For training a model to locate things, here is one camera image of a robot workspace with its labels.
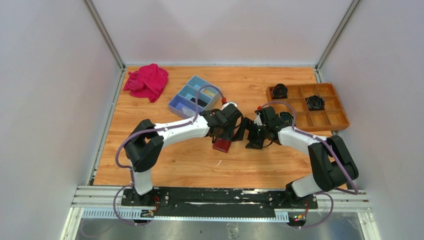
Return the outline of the red leather card holder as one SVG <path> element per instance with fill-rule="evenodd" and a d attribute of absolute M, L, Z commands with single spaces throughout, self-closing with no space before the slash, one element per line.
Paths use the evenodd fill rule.
<path fill-rule="evenodd" d="M 223 138 L 217 138 L 212 145 L 214 150 L 220 151 L 222 153 L 228 153 L 231 147 L 232 141 Z"/>

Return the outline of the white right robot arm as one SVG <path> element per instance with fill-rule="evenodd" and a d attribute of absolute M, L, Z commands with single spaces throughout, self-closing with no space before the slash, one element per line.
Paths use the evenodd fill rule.
<path fill-rule="evenodd" d="M 286 124 L 272 106 L 259 108 L 255 114 L 253 128 L 260 140 L 268 139 L 309 157 L 311 174 L 288 183 L 288 196 L 300 199 L 329 192 L 358 178 L 358 168 L 340 136 L 323 137 Z"/>

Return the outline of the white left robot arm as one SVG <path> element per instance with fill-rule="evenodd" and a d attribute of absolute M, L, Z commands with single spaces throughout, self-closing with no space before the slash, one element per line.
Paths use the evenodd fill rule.
<path fill-rule="evenodd" d="M 153 189 L 152 168 L 162 149 L 194 138 L 214 137 L 231 133 L 242 112 L 231 102 L 222 109 L 201 111 L 195 116 L 170 123 L 153 124 L 141 121 L 124 141 L 123 149 L 131 167 L 133 190 L 140 196 Z"/>

